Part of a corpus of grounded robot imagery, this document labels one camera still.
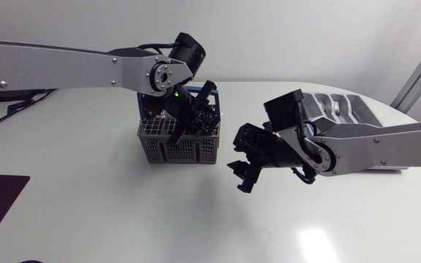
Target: cable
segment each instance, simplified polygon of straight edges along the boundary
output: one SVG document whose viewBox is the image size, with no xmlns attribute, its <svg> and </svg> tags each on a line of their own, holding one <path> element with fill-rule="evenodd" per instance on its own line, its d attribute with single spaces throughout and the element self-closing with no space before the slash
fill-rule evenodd
<svg viewBox="0 0 421 263">
<path fill-rule="evenodd" d="M 12 117 L 14 114 L 16 114 L 16 113 L 19 113 L 19 112 L 21 112 L 21 111 L 23 111 L 23 110 L 25 110 L 25 109 L 27 109 L 27 108 L 29 108 L 29 107 L 31 107 L 31 106 L 33 106 L 33 105 L 35 105 L 36 103 L 38 103 L 38 102 L 41 102 L 43 99 L 45 99 L 46 97 L 48 97 L 50 94 L 52 94 L 53 92 L 55 91 L 55 89 L 50 89 L 50 90 L 47 90 L 47 92 L 46 92 L 46 94 L 45 95 L 43 95 L 42 97 L 40 97 L 39 99 L 36 99 L 36 100 L 32 100 L 30 103 L 28 103 L 26 106 L 23 106 L 23 107 L 21 107 L 21 108 L 16 108 L 16 109 L 12 109 L 12 111 L 10 111 L 10 112 L 8 112 L 7 113 L 7 115 L 5 115 L 5 116 L 3 116 L 3 117 L 1 117 L 0 118 L 0 122 L 2 122 L 2 121 L 4 121 L 4 120 L 6 120 L 7 118 L 9 118 L 9 117 Z"/>
<path fill-rule="evenodd" d="M 140 48 L 140 49 L 148 49 L 148 48 L 153 48 L 155 51 L 157 51 L 158 54 L 163 55 L 162 51 L 160 50 L 160 48 L 174 48 L 179 46 L 180 43 L 171 43 L 171 44 L 144 44 L 144 45 L 139 45 L 136 48 Z"/>
</svg>

